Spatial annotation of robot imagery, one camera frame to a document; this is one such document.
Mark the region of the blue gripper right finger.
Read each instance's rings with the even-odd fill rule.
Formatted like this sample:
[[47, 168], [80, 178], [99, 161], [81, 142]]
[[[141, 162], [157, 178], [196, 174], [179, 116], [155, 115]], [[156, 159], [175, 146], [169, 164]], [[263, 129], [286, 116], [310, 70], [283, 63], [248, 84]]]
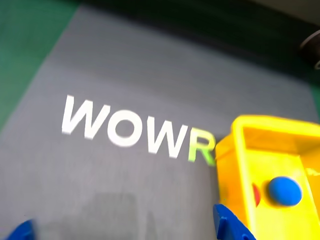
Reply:
[[215, 204], [212, 212], [218, 240], [256, 240], [250, 230], [225, 205]]

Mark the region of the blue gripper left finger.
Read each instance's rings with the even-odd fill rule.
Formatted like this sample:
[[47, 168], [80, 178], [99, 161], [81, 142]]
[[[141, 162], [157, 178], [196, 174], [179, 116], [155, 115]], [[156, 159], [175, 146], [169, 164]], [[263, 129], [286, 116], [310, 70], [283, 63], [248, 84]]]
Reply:
[[34, 225], [32, 220], [19, 224], [5, 240], [34, 240]]

